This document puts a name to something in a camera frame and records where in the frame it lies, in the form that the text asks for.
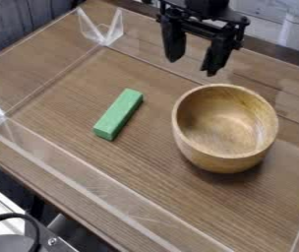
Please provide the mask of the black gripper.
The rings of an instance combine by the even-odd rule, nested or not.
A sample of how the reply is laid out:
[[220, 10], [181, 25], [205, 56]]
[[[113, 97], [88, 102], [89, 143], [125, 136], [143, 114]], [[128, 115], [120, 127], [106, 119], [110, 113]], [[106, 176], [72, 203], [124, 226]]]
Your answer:
[[232, 10], [229, 0], [159, 0], [159, 9], [167, 59], [173, 63], [184, 56], [187, 33], [200, 36], [209, 40], [200, 70], [215, 76], [243, 46], [250, 19]]

